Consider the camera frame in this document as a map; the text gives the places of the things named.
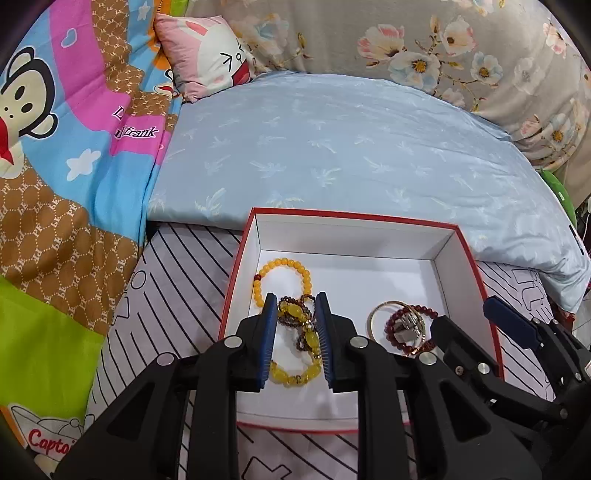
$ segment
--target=monkey cartoon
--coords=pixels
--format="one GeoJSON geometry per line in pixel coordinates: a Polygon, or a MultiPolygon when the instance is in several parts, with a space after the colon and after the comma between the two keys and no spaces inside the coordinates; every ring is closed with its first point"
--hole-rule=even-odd
{"type": "Polygon", "coordinates": [[[0,89],[0,177],[14,179],[22,172],[20,137],[47,138],[56,131],[55,96],[51,70],[35,58],[35,50],[25,47],[15,54],[0,89]]]}

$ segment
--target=floral fabric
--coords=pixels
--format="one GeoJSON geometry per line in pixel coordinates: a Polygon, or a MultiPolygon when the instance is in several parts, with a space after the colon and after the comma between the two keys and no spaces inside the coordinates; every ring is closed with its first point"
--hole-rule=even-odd
{"type": "Polygon", "coordinates": [[[222,14],[260,72],[389,79],[474,112],[536,168],[591,142],[591,72],[538,0],[200,0],[187,14],[222,14]]]}

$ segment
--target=gold bangle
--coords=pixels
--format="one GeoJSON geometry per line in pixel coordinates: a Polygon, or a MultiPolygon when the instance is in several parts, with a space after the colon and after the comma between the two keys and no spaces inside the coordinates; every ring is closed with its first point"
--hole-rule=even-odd
{"type": "Polygon", "coordinates": [[[406,307],[406,308],[408,308],[408,311],[415,317],[415,321],[418,326],[418,330],[419,330],[418,333],[419,333],[419,337],[420,337],[418,345],[411,352],[411,355],[415,355],[420,350],[420,348],[423,346],[423,344],[425,343],[425,338],[427,337],[425,321],[423,320],[423,317],[419,314],[419,312],[417,312],[412,307],[412,305],[407,305],[403,301],[396,301],[396,300],[385,301],[383,303],[380,303],[377,307],[375,307],[369,313],[368,320],[367,320],[367,331],[368,331],[369,338],[371,338],[374,342],[376,341],[375,336],[374,336],[374,332],[373,332],[374,315],[379,309],[381,309],[387,305],[397,305],[397,306],[403,307],[403,308],[406,307]]]}

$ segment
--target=bunny face pillow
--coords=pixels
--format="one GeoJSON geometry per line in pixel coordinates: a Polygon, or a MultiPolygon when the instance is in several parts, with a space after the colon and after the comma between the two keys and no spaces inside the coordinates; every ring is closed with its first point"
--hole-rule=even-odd
{"type": "Polygon", "coordinates": [[[222,17],[157,14],[154,29],[186,101],[250,81],[252,55],[222,17]]]}

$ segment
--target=box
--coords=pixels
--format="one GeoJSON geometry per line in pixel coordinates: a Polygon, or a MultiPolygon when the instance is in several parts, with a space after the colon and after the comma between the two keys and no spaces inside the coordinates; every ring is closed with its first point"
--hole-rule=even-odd
{"type": "MultiPolygon", "coordinates": [[[[486,290],[457,225],[358,213],[253,208],[230,277],[219,337],[236,332],[243,318],[260,313],[252,299],[254,275],[269,260],[287,257],[309,271],[312,293],[325,291],[333,313],[353,320],[368,336],[371,310],[386,300],[427,306],[448,315],[502,365],[496,327],[482,313],[486,290]]],[[[263,298],[302,294],[301,276],[278,267],[261,282],[263,298]]],[[[376,341],[385,338],[393,312],[374,318],[376,341]]],[[[298,374],[310,360],[294,346],[295,330],[277,325],[273,360],[298,374]]],[[[269,380],[259,394],[238,393],[239,423],[276,430],[354,432],[357,393],[334,394],[321,375],[302,387],[269,380]]]]}

